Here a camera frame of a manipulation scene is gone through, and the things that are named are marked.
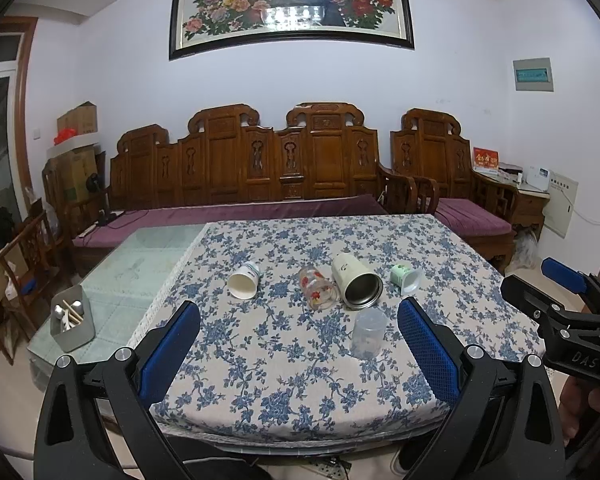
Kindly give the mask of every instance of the tiled floor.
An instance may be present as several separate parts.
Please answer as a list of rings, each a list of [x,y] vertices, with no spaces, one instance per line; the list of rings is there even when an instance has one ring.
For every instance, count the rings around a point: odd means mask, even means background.
[[[581,310],[582,300],[551,282],[538,269],[522,269],[516,271],[524,280],[545,291],[562,302],[570,310]],[[559,396],[565,376],[555,373],[552,383],[554,392]],[[34,438],[38,424],[38,414],[42,405],[43,394],[33,385],[30,379],[29,361],[26,345],[21,343],[17,349],[13,367],[9,366],[0,354],[0,445],[16,449],[24,453],[33,453]],[[123,439],[110,434],[113,447],[120,462],[132,464]],[[397,479],[390,471],[390,463],[397,446],[387,446],[375,450],[342,456],[343,460],[352,463],[349,472],[350,480],[389,480]],[[14,468],[24,479],[33,478],[32,463],[21,459],[11,459]],[[302,468],[298,460],[272,460],[262,464],[276,480],[318,480],[324,478]],[[137,471],[129,470],[129,474],[142,478]]]

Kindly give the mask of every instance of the glass cup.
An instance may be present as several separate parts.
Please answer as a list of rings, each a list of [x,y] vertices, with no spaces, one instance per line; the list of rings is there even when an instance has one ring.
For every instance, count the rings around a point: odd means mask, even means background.
[[[384,332],[388,319],[377,308],[361,310],[353,325],[350,352],[353,357],[369,360],[376,357],[384,340]]]
[[[332,307],[338,299],[338,291],[314,266],[306,266],[298,272],[300,288],[312,310]]]

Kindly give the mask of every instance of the bolt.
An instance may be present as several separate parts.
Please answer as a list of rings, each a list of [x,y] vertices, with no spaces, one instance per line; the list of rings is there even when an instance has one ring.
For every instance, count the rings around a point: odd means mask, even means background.
[[[71,362],[71,358],[68,355],[61,355],[56,361],[56,366],[59,368],[66,368]]]
[[[484,350],[482,350],[482,348],[476,345],[469,346],[466,352],[469,354],[469,357],[473,359],[481,359],[484,355]]]
[[[131,357],[131,348],[122,347],[116,350],[116,359],[118,361],[126,361]]]
[[[536,354],[531,354],[526,357],[526,360],[529,361],[529,364],[534,368],[538,368],[542,364],[542,359],[539,358]]]

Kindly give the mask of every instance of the purple seat cushion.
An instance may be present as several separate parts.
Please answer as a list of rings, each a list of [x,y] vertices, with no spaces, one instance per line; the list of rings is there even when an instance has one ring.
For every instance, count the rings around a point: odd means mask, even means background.
[[[74,245],[115,248],[141,227],[206,224],[222,220],[274,220],[384,214],[386,211],[371,195],[328,200],[168,207],[129,211],[106,227],[97,227],[83,238],[74,238]]]
[[[441,198],[435,216],[461,238],[497,236],[511,232],[511,224],[465,198]]]

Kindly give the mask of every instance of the human hand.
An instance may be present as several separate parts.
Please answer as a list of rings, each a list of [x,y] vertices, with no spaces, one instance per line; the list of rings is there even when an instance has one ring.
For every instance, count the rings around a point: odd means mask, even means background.
[[[565,446],[578,434],[580,417],[588,407],[600,413],[600,387],[591,389],[579,383],[575,377],[567,378],[558,407]]]

